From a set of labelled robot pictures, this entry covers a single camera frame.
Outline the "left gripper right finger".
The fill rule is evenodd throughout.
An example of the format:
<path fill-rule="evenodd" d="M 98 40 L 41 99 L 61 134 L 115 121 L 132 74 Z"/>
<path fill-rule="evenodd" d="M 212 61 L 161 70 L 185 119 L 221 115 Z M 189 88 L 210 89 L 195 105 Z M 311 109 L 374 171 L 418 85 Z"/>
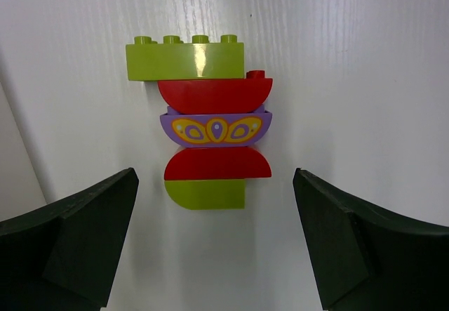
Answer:
<path fill-rule="evenodd" d="M 298 168 L 297 209 L 324 310 L 447 310 L 448 228 Z"/>

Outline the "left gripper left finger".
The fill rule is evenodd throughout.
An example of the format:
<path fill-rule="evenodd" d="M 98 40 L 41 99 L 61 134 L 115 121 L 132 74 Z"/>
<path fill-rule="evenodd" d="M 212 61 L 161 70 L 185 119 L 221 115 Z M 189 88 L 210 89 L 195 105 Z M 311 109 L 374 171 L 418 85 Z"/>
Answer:
<path fill-rule="evenodd" d="M 127 168 L 1 221 L 2 310 L 107 306 L 138 192 Z"/>

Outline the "lego stack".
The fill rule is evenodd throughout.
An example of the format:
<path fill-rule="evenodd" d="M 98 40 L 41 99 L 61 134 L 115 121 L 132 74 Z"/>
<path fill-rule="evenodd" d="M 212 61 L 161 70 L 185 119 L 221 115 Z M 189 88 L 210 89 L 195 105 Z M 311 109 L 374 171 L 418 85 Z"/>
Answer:
<path fill-rule="evenodd" d="M 255 147 L 272 122 L 264 106 L 272 79 L 245 69 L 234 34 L 217 42 L 205 34 L 189 42 L 137 36 L 126 46 L 126 63 L 128 79 L 156 82 L 167 104 L 160 123 L 179 146 L 163 175 L 168 196 L 190 210 L 242 209 L 246 181 L 272 174 Z"/>

